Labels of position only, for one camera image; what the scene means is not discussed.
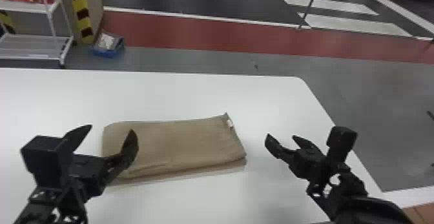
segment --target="yellow and black striped pillar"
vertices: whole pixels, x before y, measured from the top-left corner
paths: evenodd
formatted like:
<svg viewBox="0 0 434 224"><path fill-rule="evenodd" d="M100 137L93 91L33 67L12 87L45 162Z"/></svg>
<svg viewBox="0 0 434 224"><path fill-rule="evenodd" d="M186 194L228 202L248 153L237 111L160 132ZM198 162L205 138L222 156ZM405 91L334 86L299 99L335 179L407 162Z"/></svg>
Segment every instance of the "yellow and black striped pillar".
<svg viewBox="0 0 434 224"><path fill-rule="evenodd" d="M0 22L5 26L9 33L14 34L15 28L12 23L12 18L8 15L7 12L0 10Z"/></svg>
<svg viewBox="0 0 434 224"><path fill-rule="evenodd" d="M89 17L87 0L72 0L72 7L77 17L77 27L81 32L81 40L90 44L94 42L94 32Z"/></svg>

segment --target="white table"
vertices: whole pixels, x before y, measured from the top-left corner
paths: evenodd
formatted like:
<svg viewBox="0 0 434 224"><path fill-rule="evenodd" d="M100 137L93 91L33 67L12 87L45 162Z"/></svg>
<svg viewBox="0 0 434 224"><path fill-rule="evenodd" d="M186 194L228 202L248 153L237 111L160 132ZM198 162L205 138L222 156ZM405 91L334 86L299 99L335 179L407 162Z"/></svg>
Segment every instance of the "white table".
<svg viewBox="0 0 434 224"><path fill-rule="evenodd" d="M228 112L247 152L244 168L109 187L87 203L91 224L314 223L327 216L264 147L270 132L295 148L292 134L324 152L334 125L296 77L0 69L0 223L11 223L35 187L19 149L37 134L62 136L91 123L77 152L99 155L103 127L124 120L173 120ZM347 163L382 197L354 153Z"/></svg>

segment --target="metal pole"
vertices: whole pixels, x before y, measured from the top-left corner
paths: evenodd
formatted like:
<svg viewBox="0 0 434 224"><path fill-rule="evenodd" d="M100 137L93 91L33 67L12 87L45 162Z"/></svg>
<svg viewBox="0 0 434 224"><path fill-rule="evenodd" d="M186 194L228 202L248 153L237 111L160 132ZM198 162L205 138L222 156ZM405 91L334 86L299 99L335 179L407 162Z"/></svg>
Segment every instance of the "metal pole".
<svg viewBox="0 0 434 224"><path fill-rule="evenodd" d="M309 2L308 6L307 6L307 8L306 8L306 11L304 12L304 15L303 15L303 21L306 20L306 17L307 17L307 15L309 14L309 11L311 10L312 4L313 4L313 0L311 0L311 1ZM301 28L302 28L302 26L303 26L303 21L300 22L300 24L298 25L298 28L297 28L297 29L301 29Z"/></svg>
<svg viewBox="0 0 434 224"><path fill-rule="evenodd" d="M67 26L68 26L69 36L71 37L72 36L71 24L69 23L68 14L67 14L67 11L65 9L65 4L63 4L63 0L60 0L59 6L62 7L63 16L65 16L65 21L66 21Z"/></svg>
<svg viewBox="0 0 434 224"><path fill-rule="evenodd" d="M52 34L53 42L54 42L54 48L59 50L59 56L60 56L61 47L57 41L56 30L54 29L54 24L53 24L53 16L50 12L50 7L48 6L47 0L43 0L43 1L44 1L44 5L45 5L46 17L48 18L48 23L50 24L51 34Z"/></svg>

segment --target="white crosswalk stripe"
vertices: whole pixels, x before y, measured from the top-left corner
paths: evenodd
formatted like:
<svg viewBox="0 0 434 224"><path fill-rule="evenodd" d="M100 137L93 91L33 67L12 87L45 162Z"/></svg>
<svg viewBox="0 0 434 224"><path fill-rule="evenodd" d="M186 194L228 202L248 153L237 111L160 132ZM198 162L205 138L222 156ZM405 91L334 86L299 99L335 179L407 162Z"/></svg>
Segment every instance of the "white crosswalk stripe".
<svg viewBox="0 0 434 224"><path fill-rule="evenodd" d="M381 23L375 21L348 19L342 17L329 17L314 14L307 15L306 22L312 27L317 28L411 37L411 34L407 33L393 23Z"/></svg>
<svg viewBox="0 0 434 224"><path fill-rule="evenodd" d="M289 5L308 6L310 0L284 0ZM344 12L356 12L359 14L371 14L378 15L378 13L372 11L365 5L356 3L344 3L341 1L330 0L314 0L312 7L324 8L330 10L339 10Z"/></svg>
<svg viewBox="0 0 434 224"><path fill-rule="evenodd" d="M290 6L303 6L307 7L311 0L284 0ZM378 16L374 10L370 9L366 5L343 2L342 0L314 0L312 3L312 8L321 8L321 10L315 10L307 15L305 22L313 28L325 28L332 30L343 30L352 32L364 32L371 34L385 34L393 36L404 36L411 37L412 35L407 33L405 30L401 29L399 26L393 23L384 23L378 21L366 21L361 19L346 18L346 17L333 17L328 16L327 11L343 11L350 12L355 16L364 15L374 15Z"/></svg>

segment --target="floor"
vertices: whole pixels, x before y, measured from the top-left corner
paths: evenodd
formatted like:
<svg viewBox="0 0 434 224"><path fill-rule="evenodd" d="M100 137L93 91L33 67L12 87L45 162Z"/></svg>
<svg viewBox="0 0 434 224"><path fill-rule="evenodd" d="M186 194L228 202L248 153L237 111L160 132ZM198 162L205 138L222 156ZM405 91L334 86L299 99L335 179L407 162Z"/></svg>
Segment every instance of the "floor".
<svg viewBox="0 0 434 224"><path fill-rule="evenodd" d="M361 59L127 47L118 57L72 48L68 69L297 76L337 125L356 130L355 151L383 191L434 185L434 66ZM57 68L0 61L0 66Z"/></svg>
<svg viewBox="0 0 434 224"><path fill-rule="evenodd" d="M304 21L306 1L104 0L102 29L127 48L104 59L75 46L67 68L297 76L337 125L359 132L355 151L383 191L434 185L434 46L418 38L433 37L429 6L316 0Z"/></svg>
<svg viewBox="0 0 434 224"><path fill-rule="evenodd" d="M434 37L434 25L388 6L388 0L315 0L306 20L310 0L104 0L111 8L132 8L177 14L205 15L305 25L313 28Z"/></svg>

